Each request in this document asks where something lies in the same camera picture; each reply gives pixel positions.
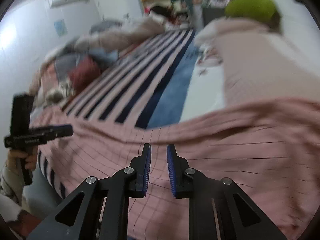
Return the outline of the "yellow white shelf unit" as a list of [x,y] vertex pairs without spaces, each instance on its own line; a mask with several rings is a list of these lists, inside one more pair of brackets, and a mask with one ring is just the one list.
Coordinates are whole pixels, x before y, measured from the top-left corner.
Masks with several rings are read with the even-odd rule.
[[171,0],[140,0],[143,15],[149,13],[150,9],[154,6],[169,7]]

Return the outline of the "blue wall poster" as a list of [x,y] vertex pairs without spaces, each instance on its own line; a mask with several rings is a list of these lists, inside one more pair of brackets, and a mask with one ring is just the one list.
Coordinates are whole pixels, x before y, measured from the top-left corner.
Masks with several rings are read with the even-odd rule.
[[68,34],[67,27],[64,19],[60,19],[54,22],[54,28],[58,37],[62,37]]

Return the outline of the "pink beige pillow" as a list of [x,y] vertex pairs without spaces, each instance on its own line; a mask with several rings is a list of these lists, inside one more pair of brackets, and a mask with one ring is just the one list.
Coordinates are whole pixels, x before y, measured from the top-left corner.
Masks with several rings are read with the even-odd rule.
[[319,66],[292,42],[248,18],[219,18],[194,38],[222,61],[228,107],[275,98],[319,101]]

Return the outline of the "beige grey patterned garment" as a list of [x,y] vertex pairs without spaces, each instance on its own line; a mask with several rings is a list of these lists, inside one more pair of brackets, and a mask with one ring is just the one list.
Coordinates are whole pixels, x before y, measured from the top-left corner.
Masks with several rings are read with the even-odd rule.
[[34,107],[56,105],[75,93],[70,79],[62,82],[51,81],[46,85],[40,85],[37,96],[35,96]]

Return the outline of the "green plush toy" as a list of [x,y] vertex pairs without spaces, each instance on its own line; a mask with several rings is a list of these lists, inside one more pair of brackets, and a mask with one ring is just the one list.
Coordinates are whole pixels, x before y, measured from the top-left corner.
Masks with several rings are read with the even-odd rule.
[[280,32],[281,15],[273,0],[231,0],[225,7],[231,18],[249,18]]

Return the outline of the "pink checked pants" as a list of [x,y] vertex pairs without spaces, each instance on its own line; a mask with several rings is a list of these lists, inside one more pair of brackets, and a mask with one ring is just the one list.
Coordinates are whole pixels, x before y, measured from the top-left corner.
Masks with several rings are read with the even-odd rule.
[[229,177],[276,224],[298,239],[319,208],[319,103],[275,99],[212,112],[179,124],[137,129],[85,121],[59,107],[34,126],[73,126],[73,135],[40,146],[40,165],[61,196],[89,176],[112,176],[152,147],[148,192],[129,202],[128,234],[135,239],[187,239],[186,200],[173,198],[167,146],[209,178]]

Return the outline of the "dark red folded garment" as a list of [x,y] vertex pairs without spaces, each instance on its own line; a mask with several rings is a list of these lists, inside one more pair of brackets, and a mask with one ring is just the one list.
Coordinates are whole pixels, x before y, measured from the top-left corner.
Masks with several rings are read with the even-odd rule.
[[80,93],[100,75],[101,69],[98,64],[91,57],[86,56],[68,73],[68,78],[73,90]]

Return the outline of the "crumpled patterned duvet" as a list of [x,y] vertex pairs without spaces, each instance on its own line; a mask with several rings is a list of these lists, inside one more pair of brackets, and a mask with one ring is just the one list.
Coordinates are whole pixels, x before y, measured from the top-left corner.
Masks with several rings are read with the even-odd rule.
[[113,26],[104,31],[75,37],[47,53],[33,77],[29,94],[35,99],[40,85],[68,79],[68,73],[86,56],[91,57],[98,64],[101,75],[108,73],[125,53],[165,32],[163,23],[151,17],[145,17],[132,24]]

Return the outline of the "white bed headboard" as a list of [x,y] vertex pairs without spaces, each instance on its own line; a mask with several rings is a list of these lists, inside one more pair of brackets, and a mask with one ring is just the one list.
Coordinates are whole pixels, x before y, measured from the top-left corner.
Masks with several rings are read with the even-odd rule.
[[319,28],[305,5],[296,0],[273,0],[281,14],[281,32],[307,57],[319,61]]

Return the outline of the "striped pink navy blanket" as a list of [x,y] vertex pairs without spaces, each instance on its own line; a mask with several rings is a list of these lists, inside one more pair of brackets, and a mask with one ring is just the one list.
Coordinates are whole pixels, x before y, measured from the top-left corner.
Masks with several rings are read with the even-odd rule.
[[223,63],[196,31],[155,36],[74,99],[46,107],[35,124],[73,125],[71,137],[40,147],[38,163],[65,198],[86,177],[124,168],[156,130],[226,106]]

